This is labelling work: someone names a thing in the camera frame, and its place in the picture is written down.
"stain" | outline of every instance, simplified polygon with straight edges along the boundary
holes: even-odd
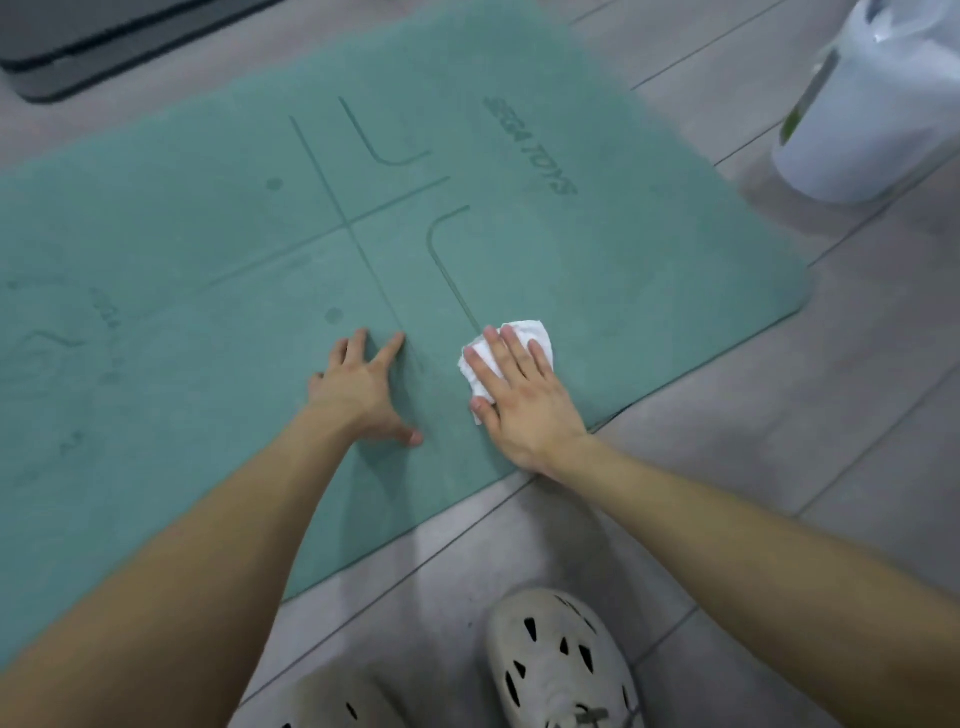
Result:
[[[76,430],[69,440],[65,440],[60,443],[60,457],[65,457],[71,450],[77,449],[80,445],[84,443],[86,435],[82,430]]]

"right hand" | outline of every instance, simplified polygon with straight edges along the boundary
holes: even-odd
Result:
[[[530,342],[527,351],[516,332],[505,326],[497,334],[486,327],[484,338],[505,378],[493,373],[471,347],[464,350],[467,364],[496,401],[470,400],[470,409],[490,433],[493,443],[523,470],[555,477],[557,458],[588,438],[584,421],[570,395],[553,373],[543,348]]]

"alignment line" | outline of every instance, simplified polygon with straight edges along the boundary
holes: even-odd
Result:
[[[384,289],[383,283],[380,281],[380,277],[374,271],[373,266],[370,265],[370,259],[367,258],[367,253],[364,251],[363,246],[360,245],[360,241],[357,239],[356,232],[354,232],[352,224],[344,214],[344,209],[340,207],[340,201],[337,200],[337,196],[333,194],[333,188],[330,186],[330,182],[327,181],[324,170],[317,161],[317,156],[310,148],[310,144],[307,142],[306,136],[303,135],[300,124],[297,123],[297,119],[295,119],[293,116],[290,117],[290,123],[293,125],[294,131],[297,133],[297,137],[300,139],[300,144],[303,145],[303,150],[306,152],[307,156],[310,157],[310,163],[313,164],[313,168],[317,172],[317,176],[320,177],[320,181],[323,183],[324,188],[326,189],[326,194],[329,196],[330,202],[333,204],[333,208],[337,211],[337,215],[340,217],[341,224],[344,226],[344,229],[350,236],[350,240],[353,241],[353,246],[356,248],[357,253],[360,254],[364,265],[367,266],[367,270],[370,272],[373,282],[376,283],[377,290],[380,291],[380,296],[383,298],[383,302],[387,305],[387,308],[390,309],[390,313],[394,317],[397,328],[403,331],[403,324],[400,322],[400,317],[396,315],[396,309],[390,302],[390,299],[387,297],[387,291]]]

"tile floor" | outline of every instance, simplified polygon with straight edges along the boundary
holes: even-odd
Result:
[[[285,0],[52,107],[0,86],[0,165],[420,4]],[[799,315],[632,407],[602,436],[875,546],[960,593],[951,528],[960,517],[960,160],[853,207],[801,198],[769,163],[779,122],[852,0],[543,4],[794,237],[815,281]],[[287,603],[233,725],[260,725],[279,688],[341,655],[388,686],[412,726],[503,724],[482,627],[492,603],[528,584],[594,605],[635,666],[650,726],[833,724],[617,525],[515,475]]]

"bucket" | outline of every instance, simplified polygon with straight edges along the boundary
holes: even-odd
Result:
[[[773,162],[815,200],[871,200],[960,134],[956,0],[860,0],[780,128]]]

